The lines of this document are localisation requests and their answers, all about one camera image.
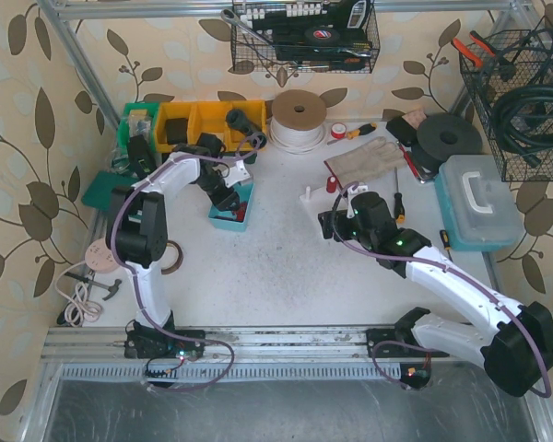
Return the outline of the white peg base plate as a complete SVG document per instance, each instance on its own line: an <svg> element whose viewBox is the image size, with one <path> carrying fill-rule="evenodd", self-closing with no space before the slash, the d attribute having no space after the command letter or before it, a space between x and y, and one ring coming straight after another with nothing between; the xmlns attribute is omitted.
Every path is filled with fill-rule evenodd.
<svg viewBox="0 0 553 442"><path fill-rule="evenodd" d="M325 187L313 189L307 186L305 193L300 196L300 201L310 219L317 221L318 214L331 211L338 195L338 192L328 192Z"/></svg>

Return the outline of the red white tape roll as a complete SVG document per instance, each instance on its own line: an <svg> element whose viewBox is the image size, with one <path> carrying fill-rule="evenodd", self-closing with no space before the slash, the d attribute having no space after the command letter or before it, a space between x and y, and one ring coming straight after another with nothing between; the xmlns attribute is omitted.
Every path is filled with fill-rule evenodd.
<svg viewBox="0 0 553 442"><path fill-rule="evenodd" d="M347 127L341 122L335 122L331 126L330 133L334 139L342 139L346 136Z"/></svg>

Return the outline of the black tape roll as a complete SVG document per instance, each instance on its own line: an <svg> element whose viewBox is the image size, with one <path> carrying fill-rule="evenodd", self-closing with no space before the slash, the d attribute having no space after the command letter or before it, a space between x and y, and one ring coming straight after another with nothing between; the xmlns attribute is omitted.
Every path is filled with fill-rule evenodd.
<svg viewBox="0 0 553 442"><path fill-rule="evenodd" d="M304 42L315 47L334 47L340 42L340 33L327 26L308 28L303 33Z"/></svg>

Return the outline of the silver wrench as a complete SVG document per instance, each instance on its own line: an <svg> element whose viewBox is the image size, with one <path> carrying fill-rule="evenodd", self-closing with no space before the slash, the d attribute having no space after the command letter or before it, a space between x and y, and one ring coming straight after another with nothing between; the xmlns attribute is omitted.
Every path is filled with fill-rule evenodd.
<svg viewBox="0 0 553 442"><path fill-rule="evenodd" d="M255 32L252 28L250 28L249 26L247 26L246 24L244 24L240 19L239 17L233 12L231 11L230 9L223 9L221 12L220 12L220 17L221 19L226 22L227 24L231 25L231 26L235 26L236 28L238 28L239 30L241 30L242 32L250 35L251 37L253 37L254 39L257 39L258 41L260 41L261 43L269 46L269 47L272 47L273 46L273 42L270 41L269 39L267 39L266 37L264 37L263 35L260 35L258 34L257 32Z"/></svg>

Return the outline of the black green meter device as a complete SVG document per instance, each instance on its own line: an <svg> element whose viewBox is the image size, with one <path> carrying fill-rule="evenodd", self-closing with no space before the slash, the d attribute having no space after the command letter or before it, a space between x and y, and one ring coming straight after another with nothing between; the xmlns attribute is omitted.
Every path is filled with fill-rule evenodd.
<svg viewBox="0 0 553 442"><path fill-rule="evenodd" d="M127 143L129 168L140 179L146 178L158 168L157 160L143 135L133 136Z"/></svg>

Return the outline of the green storage bin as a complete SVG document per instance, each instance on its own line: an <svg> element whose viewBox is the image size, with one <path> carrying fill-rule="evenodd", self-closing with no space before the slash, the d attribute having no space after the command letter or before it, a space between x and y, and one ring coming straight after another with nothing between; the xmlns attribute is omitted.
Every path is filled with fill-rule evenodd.
<svg viewBox="0 0 553 442"><path fill-rule="evenodd" d="M117 131L117 143L125 155L131 138L142 135L152 151L155 150L154 128L159 111L159 104L126 103Z"/></svg>

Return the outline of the black orange screwdriver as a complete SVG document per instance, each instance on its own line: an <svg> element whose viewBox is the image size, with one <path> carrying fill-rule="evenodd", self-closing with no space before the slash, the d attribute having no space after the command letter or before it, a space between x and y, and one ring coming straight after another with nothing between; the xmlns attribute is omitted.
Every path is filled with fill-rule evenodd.
<svg viewBox="0 0 553 442"><path fill-rule="evenodd" d="M398 224L403 224L406 219L406 210L403 203L403 194L399 189L398 169L394 169L394 219Z"/></svg>

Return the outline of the blue plastic tray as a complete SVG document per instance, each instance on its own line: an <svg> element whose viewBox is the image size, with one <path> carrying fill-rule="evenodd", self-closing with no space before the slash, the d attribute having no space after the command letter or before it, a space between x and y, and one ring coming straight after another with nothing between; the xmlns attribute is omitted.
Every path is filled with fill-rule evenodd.
<svg viewBox="0 0 553 442"><path fill-rule="evenodd" d="M213 227L217 229L241 233L246 230L250 218L250 213L252 211L254 184L252 182L245 185L236 184L235 191L240 196L240 203L248 203L247 214L245 220L242 223L236 221L236 211L220 212L214 206L209 209L207 217Z"/></svg>

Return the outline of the yellow storage bin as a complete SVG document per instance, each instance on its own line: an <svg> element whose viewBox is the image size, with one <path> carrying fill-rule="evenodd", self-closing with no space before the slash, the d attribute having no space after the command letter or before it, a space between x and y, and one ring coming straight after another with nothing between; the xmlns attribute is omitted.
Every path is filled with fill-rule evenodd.
<svg viewBox="0 0 553 442"><path fill-rule="evenodd" d="M168 102L159 105L153 130L153 148L170 153L179 142L194 145L201 134L216 136L228 153L234 153L245 135L229 127L230 111L245 117L266 133L267 106L263 100Z"/></svg>

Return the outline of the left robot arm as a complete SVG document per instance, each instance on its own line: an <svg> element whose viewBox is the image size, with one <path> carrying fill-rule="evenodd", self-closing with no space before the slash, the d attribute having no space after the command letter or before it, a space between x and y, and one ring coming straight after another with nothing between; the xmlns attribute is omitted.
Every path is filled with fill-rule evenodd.
<svg viewBox="0 0 553 442"><path fill-rule="evenodd" d="M228 162L222 171L217 169L223 149L218 138L205 134L194 145L176 145L167 160L139 182L112 190L107 247L133 283L136 322L161 335L175 335L160 266L169 239L167 204L196 184L219 211L239 210L235 185L249 176L231 179L229 173L237 168Z"/></svg>

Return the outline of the beige work glove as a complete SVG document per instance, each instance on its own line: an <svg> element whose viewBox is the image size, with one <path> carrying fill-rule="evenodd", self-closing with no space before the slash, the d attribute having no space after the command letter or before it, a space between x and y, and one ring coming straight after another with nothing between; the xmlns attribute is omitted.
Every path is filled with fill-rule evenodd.
<svg viewBox="0 0 553 442"><path fill-rule="evenodd" d="M326 159L324 164L344 188L354 181L368 183L401 169L406 160L396 143L379 136L345 154Z"/></svg>

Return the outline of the brown tape roll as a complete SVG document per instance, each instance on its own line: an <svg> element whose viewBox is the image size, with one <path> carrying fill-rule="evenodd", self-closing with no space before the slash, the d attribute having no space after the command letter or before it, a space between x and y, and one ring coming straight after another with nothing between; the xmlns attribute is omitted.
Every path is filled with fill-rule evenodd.
<svg viewBox="0 0 553 442"><path fill-rule="evenodd" d="M183 251L178 243L169 240L161 259L161 274L170 275L180 269L183 262Z"/></svg>

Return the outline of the small yellow black screwdriver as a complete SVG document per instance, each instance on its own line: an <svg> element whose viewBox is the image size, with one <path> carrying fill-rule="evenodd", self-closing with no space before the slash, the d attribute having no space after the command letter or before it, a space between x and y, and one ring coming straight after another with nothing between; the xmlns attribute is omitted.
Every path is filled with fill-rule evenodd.
<svg viewBox="0 0 553 442"><path fill-rule="evenodd" d="M450 240L449 240L449 236L448 236L448 233L446 230L442 229L440 232L440 238L441 238L441 242L442 242L442 245L443 247L446 249L446 250L450 250L451 249L451 243L450 243Z"/></svg>

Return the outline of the dark grey pipe fitting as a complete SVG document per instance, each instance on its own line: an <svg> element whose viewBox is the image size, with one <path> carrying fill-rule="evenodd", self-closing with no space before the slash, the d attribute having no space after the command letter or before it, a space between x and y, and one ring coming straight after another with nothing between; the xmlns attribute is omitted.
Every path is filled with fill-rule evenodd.
<svg viewBox="0 0 553 442"><path fill-rule="evenodd" d="M267 143L265 133L261 127L250 120L241 109L232 109L226 115L228 127L242 134L244 137L252 138L252 148L263 148Z"/></svg>

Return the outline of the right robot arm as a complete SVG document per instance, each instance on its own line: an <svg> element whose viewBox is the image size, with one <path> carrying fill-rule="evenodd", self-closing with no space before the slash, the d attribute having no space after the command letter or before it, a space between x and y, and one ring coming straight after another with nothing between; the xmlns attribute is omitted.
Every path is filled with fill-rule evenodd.
<svg viewBox="0 0 553 442"><path fill-rule="evenodd" d="M337 205L318 215L322 234L374 258L383 268L423 286L464 318L446 320L427 308L413 308L394 325L394 338L375 342L377 359L390 346L425 355L456 356L482 368L513 397L527 392L552 394L553 318L537 301L525 305L484 285L447 259L423 235L399 227L386 201L376 192L343 191Z"/></svg>

